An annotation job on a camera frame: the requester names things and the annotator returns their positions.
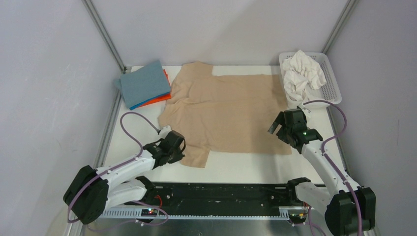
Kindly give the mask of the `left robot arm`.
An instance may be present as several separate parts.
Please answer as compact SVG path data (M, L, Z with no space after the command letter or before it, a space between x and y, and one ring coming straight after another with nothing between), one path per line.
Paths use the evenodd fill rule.
M138 154L113 166L82 167L63 196L68 211L75 214L69 222L86 225L117 205L133 201L152 203L155 191L142 174L182 160L184 150L184 136L169 131L158 141L146 144Z

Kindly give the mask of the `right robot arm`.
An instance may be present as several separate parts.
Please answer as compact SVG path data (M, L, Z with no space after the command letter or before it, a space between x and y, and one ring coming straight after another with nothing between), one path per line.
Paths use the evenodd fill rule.
M331 159L322 136L307 127L302 109L280 112L268 132L290 145L315 169L327 190L321 190L307 178L288 181L286 200L292 205L307 203L324 216L334 236L362 234L375 228L376 195L362 187Z

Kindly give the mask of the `beige t shirt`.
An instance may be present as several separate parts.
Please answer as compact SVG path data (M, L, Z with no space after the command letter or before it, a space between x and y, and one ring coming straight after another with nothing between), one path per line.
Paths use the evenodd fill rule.
M211 151L290 155L292 149L268 132L287 109L277 74L214 75L213 65L184 64L171 98L158 117L185 137L181 163L203 168Z

